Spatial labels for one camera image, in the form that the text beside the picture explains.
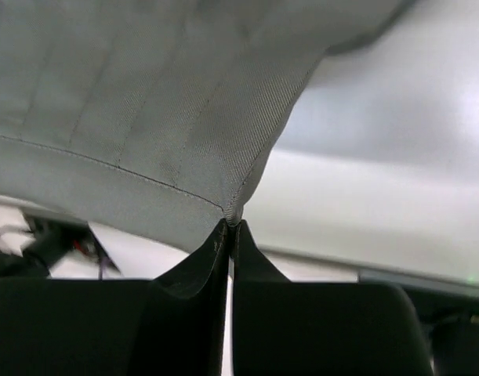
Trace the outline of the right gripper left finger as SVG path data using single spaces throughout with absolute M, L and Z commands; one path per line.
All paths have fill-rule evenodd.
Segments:
M 0 375 L 218 375 L 226 239 L 153 280 L 0 278 Z

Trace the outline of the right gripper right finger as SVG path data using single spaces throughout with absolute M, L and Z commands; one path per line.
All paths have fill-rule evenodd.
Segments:
M 415 309 L 385 283 L 295 282 L 258 249 L 246 222 L 234 241 L 236 375 L 430 375 Z

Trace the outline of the grey pleated skirt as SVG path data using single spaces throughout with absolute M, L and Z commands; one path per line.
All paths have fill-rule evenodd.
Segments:
M 0 1 L 0 195 L 193 251 L 408 1 Z

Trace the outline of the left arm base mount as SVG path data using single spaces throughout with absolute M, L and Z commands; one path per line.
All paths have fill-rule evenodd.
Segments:
M 0 241 L 7 234 L 31 238 L 20 251 L 0 245 L 0 278 L 47 278 L 52 275 L 53 267 L 70 255 L 94 265 L 100 280 L 107 271 L 121 273 L 84 222 L 37 209 L 23 211 L 23 219 L 25 225 L 0 226 Z

